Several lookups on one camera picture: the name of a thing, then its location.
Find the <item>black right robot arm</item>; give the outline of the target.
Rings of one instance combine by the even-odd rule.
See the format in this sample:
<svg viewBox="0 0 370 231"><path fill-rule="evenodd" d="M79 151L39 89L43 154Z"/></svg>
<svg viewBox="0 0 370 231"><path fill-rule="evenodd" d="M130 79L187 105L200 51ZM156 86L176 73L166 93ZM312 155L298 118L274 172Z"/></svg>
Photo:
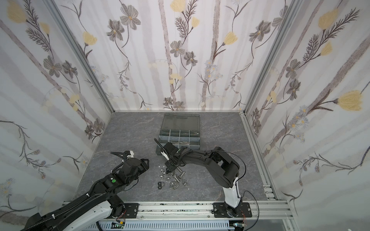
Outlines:
<svg viewBox="0 0 370 231"><path fill-rule="evenodd" d="M179 167L194 164L205 167L213 179L223 188L226 208L237 212L242 205L242 198L238 190L240 165L226 151L220 147L213 150L200 151L189 147L176 147L168 142L160 144L154 139L160 148L161 155L165 157L167 170L173 172Z"/></svg>

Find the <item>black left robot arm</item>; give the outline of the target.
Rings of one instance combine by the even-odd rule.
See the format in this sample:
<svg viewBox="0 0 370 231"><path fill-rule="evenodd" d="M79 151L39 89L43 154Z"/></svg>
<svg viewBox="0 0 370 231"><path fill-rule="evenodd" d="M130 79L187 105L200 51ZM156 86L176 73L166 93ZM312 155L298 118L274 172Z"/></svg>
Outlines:
<svg viewBox="0 0 370 231"><path fill-rule="evenodd" d="M24 231L80 231L98 221L122 218L127 206L118 197L133 181L149 169L148 159L134 158L126 151L126 158L110 174L92 184L83 195L46 215L31 216Z"/></svg>

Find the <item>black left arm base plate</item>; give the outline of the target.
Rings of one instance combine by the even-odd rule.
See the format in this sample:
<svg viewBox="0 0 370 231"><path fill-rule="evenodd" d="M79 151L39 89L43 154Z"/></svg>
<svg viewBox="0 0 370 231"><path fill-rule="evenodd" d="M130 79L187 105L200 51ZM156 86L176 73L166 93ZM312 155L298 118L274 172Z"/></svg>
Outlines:
<svg viewBox="0 0 370 231"><path fill-rule="evenodd" d="M135 219L139 211L139 203L125 203L122 218Z"/></svg>

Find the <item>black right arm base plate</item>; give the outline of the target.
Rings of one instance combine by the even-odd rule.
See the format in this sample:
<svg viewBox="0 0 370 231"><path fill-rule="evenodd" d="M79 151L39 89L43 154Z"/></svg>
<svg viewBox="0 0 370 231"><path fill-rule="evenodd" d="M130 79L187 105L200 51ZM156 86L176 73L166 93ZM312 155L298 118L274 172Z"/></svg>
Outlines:
<svg viewBox="0 0 370 231"><path fill-rule="evenodd" d="M213 209L211 213L215 218L251 218L252 212L250 204L246 202L240 202L240 204L233 208L227 203L213 203Z"/></svg>

